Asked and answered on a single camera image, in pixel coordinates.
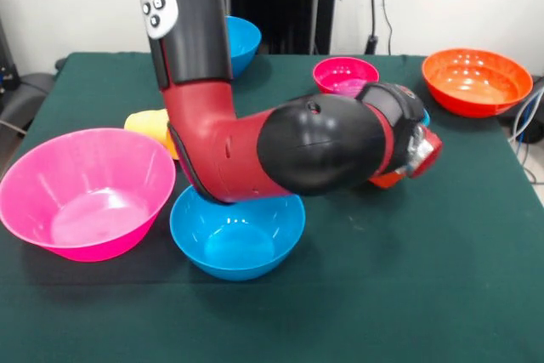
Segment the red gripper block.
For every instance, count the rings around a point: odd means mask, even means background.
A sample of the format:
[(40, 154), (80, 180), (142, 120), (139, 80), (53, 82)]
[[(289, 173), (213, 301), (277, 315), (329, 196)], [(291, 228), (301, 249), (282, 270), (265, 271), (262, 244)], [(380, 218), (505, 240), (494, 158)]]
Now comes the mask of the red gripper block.
[(423, 175), (437, 161), (443, 143), (436, 133), (425, 126), (419, 126), (412, 153), (412, 178)]

